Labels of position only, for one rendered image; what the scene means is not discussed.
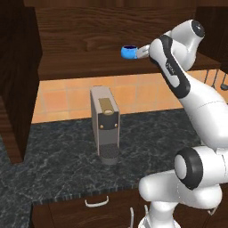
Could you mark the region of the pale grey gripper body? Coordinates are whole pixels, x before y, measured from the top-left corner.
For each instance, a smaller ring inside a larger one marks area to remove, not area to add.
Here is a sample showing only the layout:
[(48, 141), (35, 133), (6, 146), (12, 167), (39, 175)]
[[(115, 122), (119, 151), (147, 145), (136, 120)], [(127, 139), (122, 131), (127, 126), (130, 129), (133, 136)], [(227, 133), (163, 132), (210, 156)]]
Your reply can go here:
[(149, 49), (150, 49), (149, 45), (145, 45), (145, 46), (138, 48), (136, 51), (136, 57), (138, 59), (147, 58), (149, 56)]

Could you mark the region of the dark wood cabinet door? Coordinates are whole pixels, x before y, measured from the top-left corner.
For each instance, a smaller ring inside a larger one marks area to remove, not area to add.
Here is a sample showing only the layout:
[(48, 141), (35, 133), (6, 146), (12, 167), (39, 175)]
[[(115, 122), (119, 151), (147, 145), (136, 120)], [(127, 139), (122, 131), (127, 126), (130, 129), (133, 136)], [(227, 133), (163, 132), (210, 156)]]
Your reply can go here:
[(24, 160), (41, 57), (35, 9), (0, 0), (0, 136), (13, 164)]
[(198, 7), (195, 20), (205, 29), (199, 52), (220, 62), (220, 70), (228, 75), (228, 6)]

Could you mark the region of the blue cup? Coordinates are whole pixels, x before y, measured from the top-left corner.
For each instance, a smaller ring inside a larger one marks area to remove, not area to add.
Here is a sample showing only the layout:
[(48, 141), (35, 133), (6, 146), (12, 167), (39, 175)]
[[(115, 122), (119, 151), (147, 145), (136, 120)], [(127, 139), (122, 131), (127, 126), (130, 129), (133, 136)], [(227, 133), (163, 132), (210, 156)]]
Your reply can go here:
[(121, 47), (121, 57), (128, 60), (136, 59), (137, 50), (135, 45), (124, 45)]

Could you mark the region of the dark hanging kitchen tool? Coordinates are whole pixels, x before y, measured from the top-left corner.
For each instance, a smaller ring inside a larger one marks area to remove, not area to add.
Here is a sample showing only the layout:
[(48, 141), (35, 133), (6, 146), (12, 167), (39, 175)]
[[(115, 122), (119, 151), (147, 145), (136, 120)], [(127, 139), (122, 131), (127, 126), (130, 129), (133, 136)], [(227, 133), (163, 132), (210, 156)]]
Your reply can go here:
[(215, 77), (214, 77), (214, 81), (213, 81), (213, 84), (212, 84), (212, 86), (211, 86), (211, 87), (213, 87), (214, 89), (216, 89), (216, 79), (217, 79), (218, 72), (219, 72), (219, 69), (216, 70), (216, 74), (215, 74)]

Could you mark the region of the grey coffee machine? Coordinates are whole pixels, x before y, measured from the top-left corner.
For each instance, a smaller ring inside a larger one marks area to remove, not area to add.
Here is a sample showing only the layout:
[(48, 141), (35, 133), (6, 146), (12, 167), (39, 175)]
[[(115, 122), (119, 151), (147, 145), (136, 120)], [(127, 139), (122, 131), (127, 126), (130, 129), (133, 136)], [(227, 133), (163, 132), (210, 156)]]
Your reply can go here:
[(97, 154), (105, 165), (115, 165), (119, 156), (120, 113), (107, 86), (90, 90), (91, 114)]

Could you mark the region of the dark hanging ladle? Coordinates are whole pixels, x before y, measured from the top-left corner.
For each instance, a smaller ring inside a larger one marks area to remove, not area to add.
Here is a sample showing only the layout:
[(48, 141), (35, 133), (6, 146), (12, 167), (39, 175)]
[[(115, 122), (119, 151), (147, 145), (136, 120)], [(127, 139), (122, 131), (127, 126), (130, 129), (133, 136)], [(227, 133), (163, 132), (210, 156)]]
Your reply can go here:
[(223, 83), (220, 85), (220, 88), (221, 88), (221, 90), (223, 90), (223, 91), (227, 91), (227, 90), (228, 90), (228, 85), (226, 85), (226, 84), (224, 83), (225, 77), (226, 77), (226, 73), (224, 73)]

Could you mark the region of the dark wood drawer front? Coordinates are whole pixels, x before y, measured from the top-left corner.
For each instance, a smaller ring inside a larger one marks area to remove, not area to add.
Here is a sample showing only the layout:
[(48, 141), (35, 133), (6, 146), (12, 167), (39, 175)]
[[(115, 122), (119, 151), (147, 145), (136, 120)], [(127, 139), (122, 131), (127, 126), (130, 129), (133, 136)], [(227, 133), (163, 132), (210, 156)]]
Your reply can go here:
[[(109, 203), (98, 208), (88, 208), (88, 203), (106, 200)], [(134, 209), (134, 228), (138, 227), (139, 191), (136, 189), (86, 196), (50, 203), (49, 208), (55, 228), (129, 228), (130, 207)]]

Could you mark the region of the dark wood wall cabinet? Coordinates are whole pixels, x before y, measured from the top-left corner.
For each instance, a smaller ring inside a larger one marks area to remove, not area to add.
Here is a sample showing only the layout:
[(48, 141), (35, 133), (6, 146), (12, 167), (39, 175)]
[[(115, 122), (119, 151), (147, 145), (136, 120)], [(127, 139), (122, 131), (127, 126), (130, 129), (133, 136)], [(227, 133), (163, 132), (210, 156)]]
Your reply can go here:
[(23, 1), (36, 10), (43, 81), (157, 73), (149, 59), (123, 59), (121, 47), (147, 45), (196, 11), (195, 0)]

